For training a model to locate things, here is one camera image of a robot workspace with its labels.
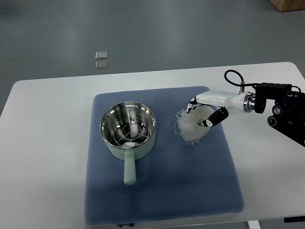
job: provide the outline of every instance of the cardboard box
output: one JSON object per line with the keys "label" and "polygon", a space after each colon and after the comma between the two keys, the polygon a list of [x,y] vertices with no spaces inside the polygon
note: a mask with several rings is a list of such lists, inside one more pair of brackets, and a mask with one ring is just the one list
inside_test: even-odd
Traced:
{"label": "cardboard box", "polygon": [[270,0],[280,12],[305,10],[305,0]]}

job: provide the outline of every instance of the pot handle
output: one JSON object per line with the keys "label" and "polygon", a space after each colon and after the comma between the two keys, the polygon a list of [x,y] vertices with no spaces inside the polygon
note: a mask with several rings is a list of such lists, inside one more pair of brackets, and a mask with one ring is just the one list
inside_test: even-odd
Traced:
{"label": "pot handle", "polygon": [[127,185],[133,185],[136,181],[134,152],[126,151],[124,162],[124,183]]}

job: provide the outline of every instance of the black cable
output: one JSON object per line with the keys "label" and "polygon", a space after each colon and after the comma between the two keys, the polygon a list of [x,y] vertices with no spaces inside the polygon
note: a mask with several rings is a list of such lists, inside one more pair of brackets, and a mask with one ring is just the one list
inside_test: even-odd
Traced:
{"label": "black cable", "polygon": [[230,69],[230,70],[228,70],[228,71],[226,71],[226,72],[224,73],[224,78],[225,78],[225,80],[226,80],[227,82],[229,82],[230,84],[234,85],[234,86],[237,86],[237,87],[252,86],[252,87],[253,87],[253,86],[260,85],[260,83],[244,83],[244,84],[233,83],[231,80],[228,79],[228,77],[227,77],[227,74],[228,74],[228,73],[235,73],[235,74],[237,74],[237,75],[240,77],[240,79],[241,79],[242,82],[244,81],[243,76],[242,76],[238,71],[235,71],[235,70],[232,70],[232,69]]}
{"label": "black cable", "polygon": [[297,87],[297,86],[292,86],[292,87],[295,87],[296,89],[299,90],[299,92],[301,92],[301,88]]}

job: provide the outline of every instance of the gray floor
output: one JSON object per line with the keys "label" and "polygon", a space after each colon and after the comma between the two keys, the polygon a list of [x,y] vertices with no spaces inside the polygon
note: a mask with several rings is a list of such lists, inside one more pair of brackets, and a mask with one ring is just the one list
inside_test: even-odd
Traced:
{"label": "gray floor", "polygon": [[[304,41],[305,10],[279,13],[268,0],[2,0],[0,113],[19,80],[286,61],[305,76]],[[101,50],[109,68],[97,71]]]}

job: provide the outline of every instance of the white robotic hand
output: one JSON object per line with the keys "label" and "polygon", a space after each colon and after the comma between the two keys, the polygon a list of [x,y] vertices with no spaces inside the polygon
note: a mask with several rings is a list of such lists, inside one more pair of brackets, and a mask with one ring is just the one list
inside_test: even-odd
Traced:
{"label": "white robotic hand", "polygon": [[213,127],[229,115],[228,109],[235,108],[241,112],[249,113],[254,110],[254,93],[241,92],[240,94],[221,91],[207,91],[194,97],[187,106],[187,112],[201,105],[220,107],[207,119],[198,123],[198,125]]}

